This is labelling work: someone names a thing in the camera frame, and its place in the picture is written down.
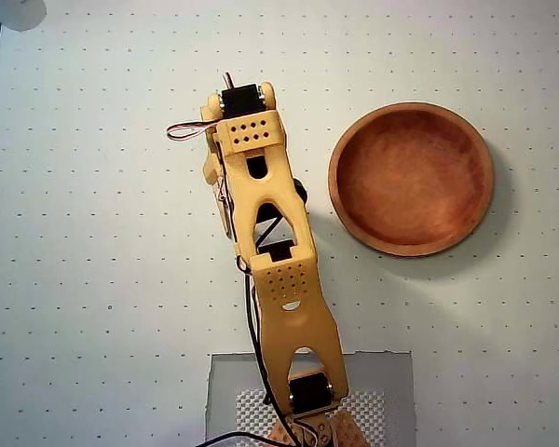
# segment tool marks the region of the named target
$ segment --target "robotic arm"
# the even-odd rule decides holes
[[[337,326],[321,291],[307,194],[290,169],[271,84],[235,88],[229,74],[225,82],[227,89],[210,95],[200,109],[209,146],[203,175],[213,187],[239,268],[254,280],[267,395],[280,420],[305,422],[324,447],[332,443],[325,414],[348,394],[348,379]],[[295,240],[257,244],[255,226],[274,218],[288,222]],[[323,366],[290,375],[294,353],[302,347],[315,351]],[[304,445],[310,441],[302,430],[297,435]]]

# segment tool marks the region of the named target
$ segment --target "3d printed arm segment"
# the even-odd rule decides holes
[[[303,199],[294,187],[273,88],[264,83],[259,89],[225,90],[221,98],[211,95],[201,116],[219,120],[207,130],[203,173],[216,190],[236,255],[252,271],[269,384],[286,415],[326,412],[346,396],[348,380],[337,327],[323,300],[317,253]],[[254,227],[265,204],[273,204],[286,219],[296,241],[269,244],[266,252],[255,247]],[[323,368],[289,377],[293,355],[301,347],[315,351]]]

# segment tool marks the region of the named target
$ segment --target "gray base plate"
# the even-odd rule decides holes
[[[358,352],[344,356],[349,410],[374,447],[414,447],[416,417],[410,354]],[[306,355],[294,365],[306,367]],[[275,415],[263,405],[263,385],[252,354],[212,357],[207,405],[207,439],[241,429],[266,435]],[[243,440],[227,445],[249,445]]]

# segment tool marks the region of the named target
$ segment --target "bowl rim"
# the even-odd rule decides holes
[[[375,121],[380,116],[393,114],[396,112],[427,112],[440,116],[450,123],[459,127],[471,140],[472,146],[478,153],[480,165],[483,167],[484,172],[484,183],[486,188],[484,193],[481,195],[480,199],[476,202],[474,211],[469,219],[468,224],[463,227],[459,232],[455,232],[441,239],[437,239],[425,244],[394,244],[387,242],[386,240],[380,239],[373,235],[368,234],[364,229],[362,229],[358,223],[353,220],[348,212],[346,211],[341,196],[339,194],[339,188],[337,186],[337,168],[339,166],[339,161],[341,155],[354,137],[354,135],[366,127],[369,123]],[[491,199],[493,197],[494,189],[494,172],[493,172],[493,160],[491,158],[488,146],[484,141],[481,134],[470,124],[465,118],[452,112],[449,109],[436,104],[431,104],[428,102],[397,102],[394,104],[386,105],[380,107],[369,114],[358,119],[352,126],[344,132],[341,136],[337,145],[335,146],[334,152],[329,163],[329,196],[334,205],[337,217],[340,219],[342,224],[346,227],[349,233],[369,247],[383,251],[388,254],[393,254],[397,256],[424,256],[428,254],[433,254],[438,251],[444,251],[456,245],[465,239],[480,223],[483,219],[488,207],[490,205]]]

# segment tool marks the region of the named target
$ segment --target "wire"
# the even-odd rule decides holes
[[[176,141],[176,142],[183,142],[183,141],[186,141],[186,140],[190,140],[191,138],[197,137],[201,133],[205,132],[207,129],[215,126],[218,122],[219,122],[219,120],[193,121],[193,122],[186,122],[186,123],[178,123],[178,124],[174,124],[174,125],[169,126],[166,129],[166,135],[168,136],[168,138],[170,140],[173,140],[173,141]],[[176,132],[181,131],[181,130],[184,130],[184,133],[182,133],[180,135],[176,133]],[[236,231],[234,231],[234,220],[232,219],[232,215],[234,213],[233,212],[234,207],[233,207],[232,199],[230,198],[230,195],[228,194],[228,191],[227,191],[227,181],[226,181],[226,177],[225,177],[225,166],[224,166],[223,161],[222,161],[222,170],[223,170],[224,186],[225,186],[225,193],[226,193],[225,196],[226,196],[228,207],[229,207],[230,222],[232,224],[232,233],[234,235],[234,238],[236,239]],[[259,238],[257,238],[257,240],[255,241],[255,247],[258,247],[259,245],[261,245],[264,242],[264,240],[269,236],[269,234],[274,230],[274,228],[276,226],[278,226],[281,219],[282,219],[282,216],[277,217],[276,220],[269,225],[269,227],[263,232],[263,234]],[[300,440],[296,437],[293,430],[288,425],[288,422],[286,421],[286,417],[281,412],[281,409],[278,405],[278,402],[277,402],[277,400],[276,400],[276,398],[273,394],[273,390],[271,389],[271,384],[269,384],[269,379],[268,379],[268,376],[267,376],[267,369],[266,369],[265,363],[263,361],[263,354],[261,352],[261,344],[259,342],[261,325],[260,325],[260,321],[259,321],[259,310],[258,310],[258,304],[256,302],[256,293],[255,293],[254,286],[252,286],[252,291],[251,291],[251,277],[250,277],[251,270],[250,270],[250,268],[248,268],[247,265],[242,266],[242,264],[240,263],[240,261],[241,261],[240,256],[237,257],[236,261],[237,261],[238,269],[244,274],[244,289],[245,289],[245,295],[246,295],[247,322],[248,322],[248,326],[249,326],[249,334],[251,335],[252,346],[254,348],[254,355],[255,355],[255,358],[257,360],[257,366],[259,368],[259,373],[261,374],[261,380],[263,381],[263,385],[264,385],[265,390],[266,390],[266,397],[265,397],[264,401],[267,401],[267,400],[270,401],[271,405],[273,406],[273,409],[275,410],[276,414],[278,415],[279,421],[283,425],[283,428],[286,431],[286,433],[288,433],[288,436],[290,436],[290,439],[294,443],[294,446],[295,447],[303,447],[302,444],[300,443]],[[253,326],[253,323],[252,323],[252,304],[254,304],[254,314],[255,314],[256,325],[257,325],[256,330],[255,330],[255,328]],[[300,425],[302,427],[304,427],[306,430],[309,430],[311,432],[311,434],[313,434],[313,436],[315,437],[315,442],[316,442],[315,447],[317,447],[317,445],[319,443],[319,438],[318,438],[318,436],[316,436],[316,433],[314,432],[312,427],[310,427],[310,426],[305,427],[306,424],[304,424],[304,423],[300,423]],[[294,447],[291,444],[286,444],[286,443],[279,442],[279,441],[276,441],[276,440],[269,440],[269,439],[264,438],[262,436],[255,435],[253,433],[248,433],[248,432],[245,432],[245,431],[228,432],[228,433],[225,433],[224,435],[218,436],[217,438],[213,438],[212,440],[206,440],[205,442],[197,445],[196,447],[207,447],[207,446],[213,445],[217,442],[221,442],[223,440],[228,440],[230,438],[236,438],[236,437],[251,438],[252,440],[259,440],[261,442],[266,442],[269,445],[274,445],[274,446],[277,446],[277,447]]]
[[[254,243],[255,247],[259,247],[267,238],[267,236],[269,236],[269,234],[275,229],[276,226],[278,226],[278,224],[281,222],[281,219],[283,219],[283,216],[280,217],[276,217],[276,220],[273,221],[271,223],[270,226],[268,226],[266,228],[266,230],[263,232],[263,234],[256,240],[256,242]]]
[[[317,434],[317,432],[312,426],[310,426],[309,424],[305,424],[304,422],[297,421],[295,419],[294,419],[294,423],[302,427],[308,433],[310,433],[311,436],[315,439],[315,445],[313,445],[313,447],[317,447],[319,445],[319,435]]]
[[[244,289],[245,289],[245,294],[246,294],[246,315],[247,315],[247,323],[248,323],[248,326],[249,326],[249,334],[251,335],[252,347],[254,348],[254,356],[257,360],[257,366],[259,367],[259,373],[261,374],[261,380],[263,381],[263,386],[265,388],[265,391],[266,391],[267,395],[269,396],[269,398],[271,400],[271,405],[273,406],[273,409],[278,414],[278,419],[281,422],[281,424],[283,425],[284,430],[286,430],[286,433],[288,433],[288,436],[290,436],[290,439],[293,441],[293,443],[296,447],[302,447],[302,445],[300,443],[300,440],[298,440],[298,438],[296,438],[296,435],[294,434],[294,432],[292,431],[292,429],[288,425],[288,422],[286,421],[286,416],[284,416],[283,413],[281,412],[281,409],[278,405],[278,401],[276,400],[276,398],[273,394],[273,390],[271,389],[271,384],[269,384],[269,378],[267,376],[267,369],[265,367],[265,363],[263,362],[263,354],[261,352],[261,345],[257,341],[256,332],[255,332],[254,326],[252,324],[251,277],[247,273],[244,274]]]
[[[215,126],[219,121],[219,119],[214,119],[212,121],[188,121],[185,123],[172,124],[166,129],[166,135],[174,142],[185,142]],[[180,130],[183,130],[184,133],[179,135],[177,132]]]
[[[206,440],[202,444],[196,445],[195,447],[208,447],[223,440],[229,440],[230,438],[251,438],[252,440],[258,440],[269,445],[275,445],[276,447],[293,447],[293,445],[291,444],[285,444],[283,442],[279,442],[278,440],[269,440],[262,436],[249,433],[247,431],[230,431],[221,436],[218,436],[217,438],[213,438],[212,440]]]

